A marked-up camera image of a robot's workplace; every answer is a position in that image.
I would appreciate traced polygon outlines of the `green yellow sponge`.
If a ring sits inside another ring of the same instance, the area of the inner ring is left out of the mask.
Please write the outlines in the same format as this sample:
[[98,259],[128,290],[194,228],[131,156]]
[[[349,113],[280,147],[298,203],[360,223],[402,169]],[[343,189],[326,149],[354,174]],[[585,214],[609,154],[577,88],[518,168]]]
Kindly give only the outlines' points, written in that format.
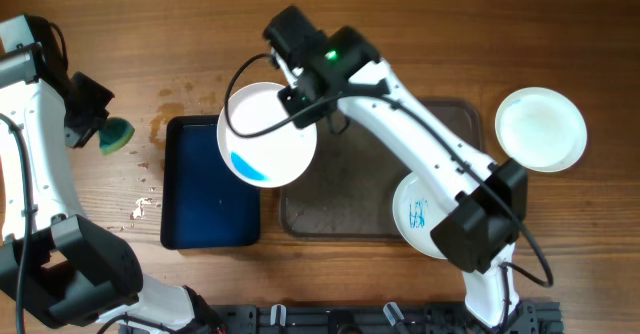
[[109,155],[122,149],[131,140],[134,133],[135,129],[129,121],[118,117],[108,118],[98,131],[101,153]]

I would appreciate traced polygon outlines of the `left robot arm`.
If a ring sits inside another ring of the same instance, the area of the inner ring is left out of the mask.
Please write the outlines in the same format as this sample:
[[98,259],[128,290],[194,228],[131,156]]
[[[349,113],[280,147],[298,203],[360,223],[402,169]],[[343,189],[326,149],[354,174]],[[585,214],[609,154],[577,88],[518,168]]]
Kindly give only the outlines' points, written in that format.
[[133,127],[110,116],[112,93],[70,73],[60,28],[22,14],[1,25],[1,289],[23,332],[45,326],[118,326],[137,333],[223,333],[226,325],[186,286],[142,272],[129,244],[86,215],[68,152],[93,136],[112,152]]

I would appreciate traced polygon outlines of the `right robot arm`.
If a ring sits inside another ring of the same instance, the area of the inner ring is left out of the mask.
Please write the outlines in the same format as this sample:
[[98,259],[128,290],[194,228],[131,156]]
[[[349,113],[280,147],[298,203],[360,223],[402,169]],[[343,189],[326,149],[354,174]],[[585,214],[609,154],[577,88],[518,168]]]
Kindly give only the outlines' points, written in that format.
[[518,304],[506,263],[526,216],[525,168],[513,159],[497,164],[454,135],[354,28],[327,36],[289,6],[263,37],[287,76],[278,98],[289,122],[304,129],[339,110],[395,154],[444,211],[430,236],[463,272],[467,310],[485,327],[505,330]]

